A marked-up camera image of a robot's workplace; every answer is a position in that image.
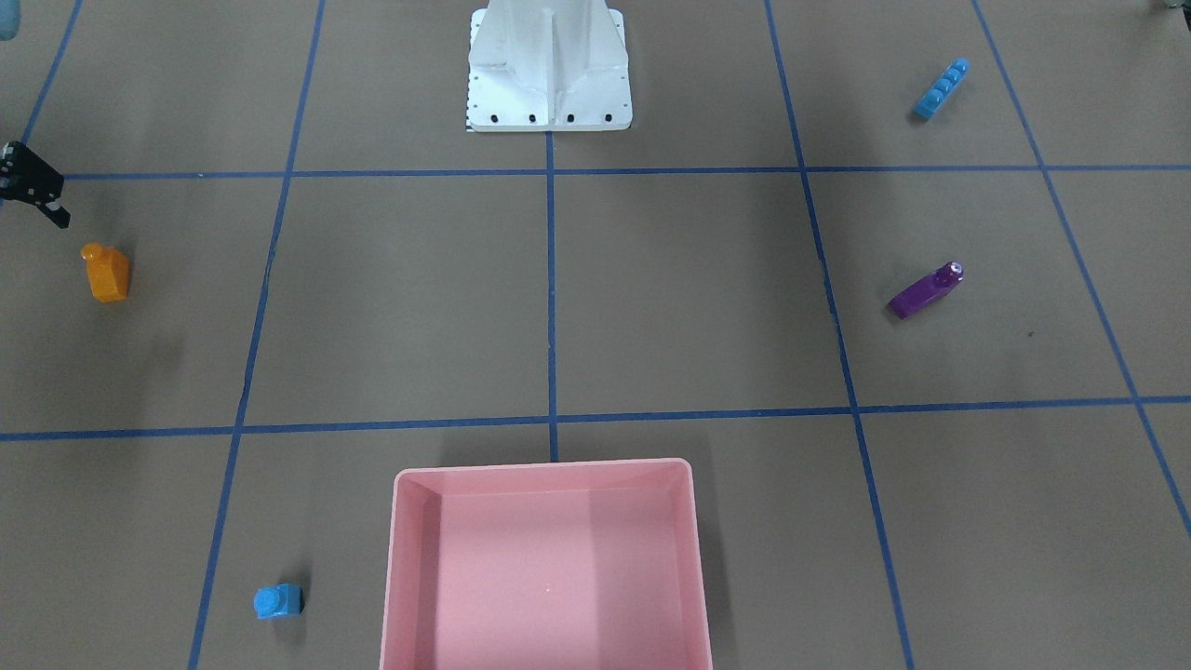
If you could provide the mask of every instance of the blue grid line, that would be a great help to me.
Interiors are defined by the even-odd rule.
[[[264,276],[261,278],[261,295],[256,305],[256,318],[252,323],[252,339],[249,343],[248,362],[244,365],[244,389],[239,397],[239,407],[236,411],[236,425],[231,436],[231,445],[227,449],[227,465],[224,470],[223,488],[219,493],[219,508],[216,513],[214,530],[211,533],[211,552],[207,555],[207,570],[202,580],[202,595],[199,599],[199,612],[194,620],[194,638],[191,641],[191,657],[187,663],[188,670],[198,670],[199,655],[202,651],[202,634],[206,630],[207,610],[211,606],[211,589],[214,586],[216,570],[219,565],[219,549],[223,544],[223,531],[227,521],[227,506],[231,500],[231,489],[236,477],[236,461],[239,456],[244,417],[248,413],[248,399],[252,389],[252,374],[256,368],[256,355],[261,343],[261,330],[264,325],[264,311],[269,300],[269,278],[273,273],[273,261],[278,252],[278,238],[281,236],[281,224],[285,220],[291,174],[293,173],[294,159],[298,156],[298,140],[301,137],[301,123],[306,113],[306,98],[310,95],[310,82],[314,73],[314,61],[318,56],[318,42],[323,30],[323,13],[325,8],[326,0],[318,0],[318,7],[314,13],[314,26],[311,31],[310,51],[306,56],[306,70],[303,75],[301,92],[298,95],[298,108],[294,112],[293,131],[289,137],[286,176],[282,179],[281,193],[278,198],[278,212],[273,220],[269,253],[264,263]]]
[[[1025,130],[1025,138],[1029,140],[1030,149],[1034,150],[1034,157],[1037,159],[1039,168],[1042,170],[1042,179],[1046,180],[1047,190],[1049,190],[1050,200],[1059,214],[1059,223],[1062,225],[1064,234],[1067,237],[1067,244],[1071,246],[1071,251],[1075,257],[1075,264],[1079,265],[1079,273],[1084,277],[1084,284],[1087,287],[1087,293],[1092,298],[1092,303],[1096,306],[1096,313],[1100,318],[1100,325],[1104,327],[1104,334],[1108,338],[1109,346],[1112,349],[1112,355],[1116,357],[1117,367],[1121,369],[1121,376],[1124,378],[1125,387],[1129,389],[1129,397],[1137,411],[1137,419],[1141,420],[1141,426],[1146,432],[1146,438],[1149,440],[1149,447],[1153,450],[1154,458],[1158,461],[1159,470],[1161,470],[1162,478],[1166,481],[1166,488],[1170,490],[1171,499],[1174,501],[1174,507],[1183,520],[1183,528],[1186,531],[1187,537],[1191,538],[1191,514],[1187,513],[1186,503],[1183,501],[1183,495],[1179,493],[1178,484],[1174,482],[1174,475],[1171,472],[1170,464],[1166,462],[1166,455],[1162,452],[1162,446],[1158,443],[1158,436],[1154,434],[1154,428],[1149,424],[1149,417],[1146,414],[1146,408],[1140,400],[1140,395],[1137,394],[1137,387],[1134,383],[1133,375],[1129,372],[1129,367],[1125,364],[1124,353],[1117,344],[1116,333],[1112,331],[1112,324],[1109,321],[1108,312],[1104,309],[1104,303],[1100,302],[1100,296],[1096,292],[1096,283],[1092,281],[1092,275],[1087,269],[1087,263],[1084,262],[1084,255],[1079,250],[1079,243],[1075,240],[1075,233],[1071,227],[1071,221],[1067,219],[1067,212],[1064,209],[1062,201],[1059,199],[1059,192],[1054,187],[1054,180],[1050,177],[1050,169],[1046,164],[1046,161],[1042,159],[1042,151],[1039,149],[1037,142],[1034,137],[1034,130],[1030,127],[1030,123],[1025,118],[1025,111],[1022,107],[1021,99],[1017,96],[1017,90],[1014,88],[1014,82],[1009,77],[1009,70],[1005,68],[1005,62],[1000,57],[1000,50],[997,49],[997,42],[992,38],[992,31],[989,29],[989,21],[985,20],[984,12],[980,10],[979,0],[972,0],[972,8],[975,11],[977,19],[980,21],[980,29],[984,31],[985,39],[989,42],[989,48],[992,50],[992,57],[996,60],[997,68],[1000,70],[1000,77],[1005,82],[1009,96],[1014,101],[1014,108],[1017,109],[1017,117],[1022,123],[1022,127]]]
[[[559,367],[557,346],[557,273],[554,248],[554,133],[545,133],[545,275],[547,275],[547,396],[550,413],[550,463],[559,463]]]
[[[30,137],[33,136],[33,126],[37,125],[38,117],[42,115],[42,106],[45,104],[45,98],[50,94],[50,86],[54,84],[54,80],[58,75],[58,68],[62,65],[62,58],[67,54],[67,46],[70,44],[70,37],[74,35],[75,23],[79,21],[79,12],[82,11],[83,0],[75,0],[74,8],[70,10],[70,19],[67,20],[67,29],[62,32],[62,42],[58,43],[58,50],[54,54],[54,62],[50,63],[50,71],[45,75],[45,82],[42,83],[42,90],[37,94],[37,102],[33,104],[33,112],[29,115],[29,123],[25,124],[25,132],[20,136],[21,144],[29,144]]]
[[[556,168],[559,176],[603,176],[631,174],[796,174],[803,168],[798,165],[719,165],[719,167],[651,167],[651,168]],[[871,171],[1039,171],[1039,165],[807,165],[809,173],[871,173]],[[1047,164],[1050,171],[1187,171],[1191,164]],[[216,170],[216,171],[113,171],[113,173],[68,173],[67,181],[144,181],[144,180],[180,180],[180,179],[354,179],[354,177],[398,177],[398,176],[544,176],[545,168],[492,168],[492,169],[299,169],[299,170]]]
[[[823,267],[823,289],[827,294],[828,309],[831,312],[831,320],[835,323],[835,337],[840,347],[840,370],[843,374],[843,383],[848,390],[848,409],[852,414],[852,425],[856,432],[856,445],[860,450],[860,462],[865,470],[865,483],[868,488],[868,502],[873,509],[873,525],[877,530],[877,540],[881,550],[881,561],[885,564],[885,580],[888,584],[890,601],[893,606],[893,616],[897,620],[898,638],[902,641],[902,656],[905,659],[906,670],[915,670],[913,650],[910,646],[910,633],[905,624],[905,613],[902,607],[900,589],[897,583],[897,572],[893,568],[893,553],[890,550],[888,536],[885,531],[885,515],[881,512],[880,496],[877,491],[877,480],[873,476],[872,458],[868,455],[868,442],[865,439],[865,427],[861,421],[859,403],[856,402],[856,389],[852,380],[852,368],[848,364],[848,349],[843,339],[843,326],[840,324],[840,312],[835,303],[835,292],[831,288],[831,271],[828,268],[827,251],[823,248],[823,236],[819,231],[818,214],[815,211],[815,196],[811,193],[810,174],[806,170],[806,159],[803,154],[803,143],[798,133],[798,118],[794,114],[794,104],[790,95],[790,81],[786,77],[785,60],[781,56],[781,42],[778,39],[778,25],[773,18],[773,5],[771,0],[765,0],[765,13],[769,21],[769,38],[773,42],[773,57],[778,65],[778,79],[781,81],[781,95],[786,102],[786,117],[790,123],[790,134],[794,143],[794,156],[798,158],[799,176],[803,183],[803,195],[806,199],[806,213],[811,223],[811,233],[815,237],[815,252],[819,264]]]
[[[1141,396],[1142,405],[1191,405],[1191,396]],[[903,406],[859,406],[860,414],[912,414],[950,412],[1000,412],[1015,409],[1095,408],[1131,406],[1133,399],[1054,399],[1042,401],[991,401],[969,403],[921,403]],[[688,421],[718,419],[771,419],[790,417],[850,415],[850,407],[674,411],[607,414],[559,414],[557,424],[610,424],[630,421]],[[243,436],[286,433],[339,433],[353,431],[405,431],[423,428],[472,428],[484,426],[547,426],[549,415],[487,417],[473,419],[406,419],[388,421],[345,421],[325,424],[260,424],[239,428]],[[95,431],[46,431],[0,433],[0,443],[38,443],[62,440],[111,440],[121,438],[185,438],[231,436],[233,426],[194,426],[180,428],[119,428]]]

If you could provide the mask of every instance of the blue cube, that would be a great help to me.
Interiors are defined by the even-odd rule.
[[[256,591],[252,599],[257,619],[278,619],[280,616],[298,616],[301,614],[301,587],[298,584],[278,584]]]
[[[952,92],[959,87],[964,77],[967,76],[967,71],[972,65],[968,64],[965,58],[955,58],[955,62],[947,68],[947,71],[939,77],[939,81],[930,87],[930,90],[918,100],[918,104],[913,106],[913,113],[919,117],[930,120],[930,117],[935,115],[935,112],[943,106],[943,102],[950,98]]]

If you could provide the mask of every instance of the blue stick with bumps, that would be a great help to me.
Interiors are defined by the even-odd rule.
[[[950,98],[952,90],[955,90],[960,82],[964,81],[971,67],[966,58],[955,58],[955,62],[947,68],[943,76],[939,77],[939,81],[913,106],[913,113],[930,120],[935,115],[935,112],[939,111],[939,107],[942,107],[943,102]]]

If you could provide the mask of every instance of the black object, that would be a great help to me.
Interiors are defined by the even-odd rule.
[[[70,212],[58,202],[64,181],[58,170],[20,142],[10,142],[0,150],[0,198],[33,205],[58,227],[70,225]]]

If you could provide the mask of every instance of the light blue object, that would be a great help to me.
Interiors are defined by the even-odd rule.
[[[918,104],[913,106],[913,113],[919,117],[930,120],[930,117],[935,115],[939,107],[943,106],[943,102],[952,96],[952,90],[964,81],[967,76],[967,71],[972,65],[968,64],[966,58],[955,58],[943,76],[939,77],[939,81],[930,87],[930,90],[918,100]]]
[[[301,587],[298,584],[278,584],[256,591],[252,599],[257,619],[278,619],[280,616],[298,616],[301,614]]]
[[[0,40],[17,37],[20,30],[20,0],[0,0]]]

